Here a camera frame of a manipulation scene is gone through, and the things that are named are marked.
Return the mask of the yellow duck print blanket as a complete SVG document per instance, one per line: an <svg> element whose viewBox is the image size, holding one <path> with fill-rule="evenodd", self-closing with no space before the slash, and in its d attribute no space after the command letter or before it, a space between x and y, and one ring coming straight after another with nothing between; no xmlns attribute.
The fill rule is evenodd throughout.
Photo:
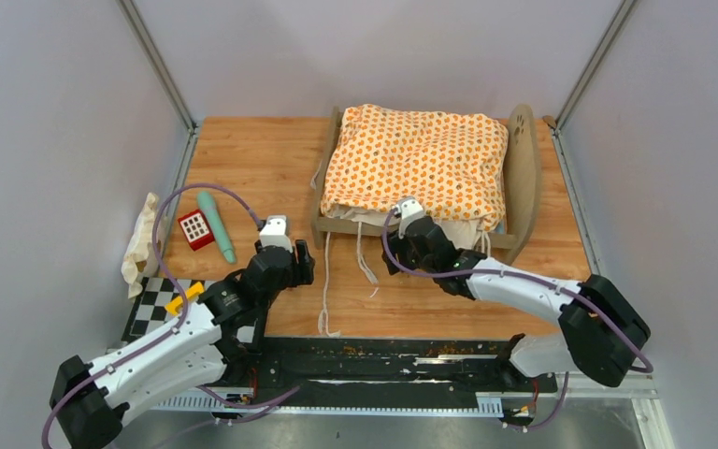
<svg viewBox="0 0 718 449"><path fill-rule="evenodd" d="M324 217L382 225L414 197L458 247L479 243L506 218L503 163L509 131L482 113L410 111L364 104L344 109L325 171Z"/></svg>

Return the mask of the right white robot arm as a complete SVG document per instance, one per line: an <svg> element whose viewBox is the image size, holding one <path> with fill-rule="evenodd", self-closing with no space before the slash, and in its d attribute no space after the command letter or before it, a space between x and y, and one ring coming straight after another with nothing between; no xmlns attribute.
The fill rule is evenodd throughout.
<svg viewBox="0 0 718 449"><path fill-rule="evenodd" d="M609 278L559 279L457 248L412 196L391 207L382 229L390 274L428 278L449 295L501 303L557 326L546 336L510 339L496 365L505 388L520 390L559 371L579 371L607 387L619 386L630 372L653 373L643 353L651 329Z"/></svg>

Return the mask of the wooden pet bed frame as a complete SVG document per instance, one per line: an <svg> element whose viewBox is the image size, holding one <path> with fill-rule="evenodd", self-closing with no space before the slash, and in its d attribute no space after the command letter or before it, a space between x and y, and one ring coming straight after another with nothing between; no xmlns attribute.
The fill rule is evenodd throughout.
<svg viewBox="0 0 718 449"><path fill-rule="evenodd" d="M358 222L324 217L319 209L325 171L336 147L343 111L344 109L336 109L333 112L323 158L311 181L314 199L310 208L310 226L318 248L324 246L327 232L356 235ZM509 131L509 143L502 172L506 218L496 231L485 234L489 242L488 249L483 249L479 243L468 249L492 254L511 264L529 241L539 213L542 191L541 157L536 121L529 106L526 104L517 106L507 120L500 122ZM380 235L383 232L382 225L363 224L363 236Z"/></svg>

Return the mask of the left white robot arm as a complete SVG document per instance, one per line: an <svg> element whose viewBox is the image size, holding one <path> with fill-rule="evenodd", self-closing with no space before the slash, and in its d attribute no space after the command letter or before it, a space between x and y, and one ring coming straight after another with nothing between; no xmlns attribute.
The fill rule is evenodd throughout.
<svg viewBox="0 0 718 449"><path fill-rule="evenodd" d="M104 448L149 408L221 380L242 384L279 293L314 281L307 243L290 240L288 220L271 215L244 269L214 282L171 320L110 354L74 355L58 368L50 420L73 448Z"/></svg>

